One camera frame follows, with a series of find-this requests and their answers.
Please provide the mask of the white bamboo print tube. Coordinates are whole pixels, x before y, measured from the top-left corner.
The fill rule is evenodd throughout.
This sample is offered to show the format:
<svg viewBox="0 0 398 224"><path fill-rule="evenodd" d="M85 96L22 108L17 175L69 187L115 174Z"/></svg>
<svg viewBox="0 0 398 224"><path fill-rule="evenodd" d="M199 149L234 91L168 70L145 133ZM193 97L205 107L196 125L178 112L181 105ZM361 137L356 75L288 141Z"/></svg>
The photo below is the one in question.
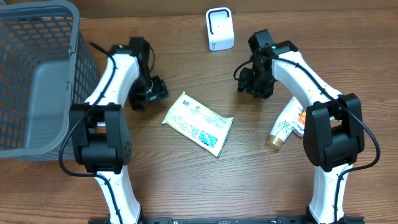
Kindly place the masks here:
<svg viewBox="0 0 398 224"><path fill-rule="evenodd" d="M273 149L279 150L297 125L302 111L303 106L293 96L277 118L268 135L266 144Z"/></svg>

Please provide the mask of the yellow snack bag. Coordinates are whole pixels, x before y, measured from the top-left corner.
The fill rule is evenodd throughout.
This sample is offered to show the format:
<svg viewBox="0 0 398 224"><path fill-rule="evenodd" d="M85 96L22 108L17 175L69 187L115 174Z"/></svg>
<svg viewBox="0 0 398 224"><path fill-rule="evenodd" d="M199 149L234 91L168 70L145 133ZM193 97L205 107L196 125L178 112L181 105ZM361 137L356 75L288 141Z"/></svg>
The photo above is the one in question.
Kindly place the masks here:
<svg viewBox="0 0 398 224"><path fill-rule="evenodd" d="M162 123L219 157L233 120L233 117L225 118L182 93L170 107Z"/></svg>

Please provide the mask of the small orange packet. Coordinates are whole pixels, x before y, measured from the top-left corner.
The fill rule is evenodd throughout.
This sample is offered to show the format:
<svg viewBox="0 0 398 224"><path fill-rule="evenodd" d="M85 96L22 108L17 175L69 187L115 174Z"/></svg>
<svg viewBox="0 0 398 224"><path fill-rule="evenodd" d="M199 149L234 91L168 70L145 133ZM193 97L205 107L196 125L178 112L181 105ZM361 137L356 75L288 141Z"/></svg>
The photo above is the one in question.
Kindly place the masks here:
<svg viewBox="0 0 398 224"><path fill-rule="evenodd" d="M305 132L305 118L306 118L306 111L303 110L301 115L298 117L296 124L294 125L294 132L301 138Z"/></svg>

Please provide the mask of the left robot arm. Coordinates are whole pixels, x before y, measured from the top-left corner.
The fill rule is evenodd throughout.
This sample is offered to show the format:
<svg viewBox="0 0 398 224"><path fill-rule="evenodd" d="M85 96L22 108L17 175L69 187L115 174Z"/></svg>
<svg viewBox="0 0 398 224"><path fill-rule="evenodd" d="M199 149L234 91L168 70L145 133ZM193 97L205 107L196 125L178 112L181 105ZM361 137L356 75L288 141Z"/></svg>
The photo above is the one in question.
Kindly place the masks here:
<svg viewBox="0 0 398 224"><path fill-rule="evenodd" d="M77 174L65 167L64 144L58 161L64 173L97 181L110 213L105 223L145 223L128 174L132 137L124 105L128 101L133 110L142 111L168 100L169 93L165 82L151 75L155 53L145 38L131 37L127 45L113 45L110 50L92 46L107 56L107 66L85 102L71 105L70 130L65 138L72 142L75 160L86 173Z"/></svg>

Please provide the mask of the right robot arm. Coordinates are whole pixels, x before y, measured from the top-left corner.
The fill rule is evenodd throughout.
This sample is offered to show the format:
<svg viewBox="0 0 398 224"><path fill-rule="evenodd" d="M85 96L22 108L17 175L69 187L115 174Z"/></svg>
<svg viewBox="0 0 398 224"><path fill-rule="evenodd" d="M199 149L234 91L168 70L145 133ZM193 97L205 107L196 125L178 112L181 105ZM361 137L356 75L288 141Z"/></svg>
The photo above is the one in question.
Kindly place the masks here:
<svg viewBox="0 0 398 224"><path fill-rule="evenodd" d="M348 217L343 199L348 174L364 150L361 102L344 95L323 81L307 65L298 48L289 40L275 43L267 29L249 38L249 63L234 72L238 91L254 98L268 98L275 82L293 94L305 111L303 148L314 166L313 194L301 223L364 223L363 217Z"/></svg>

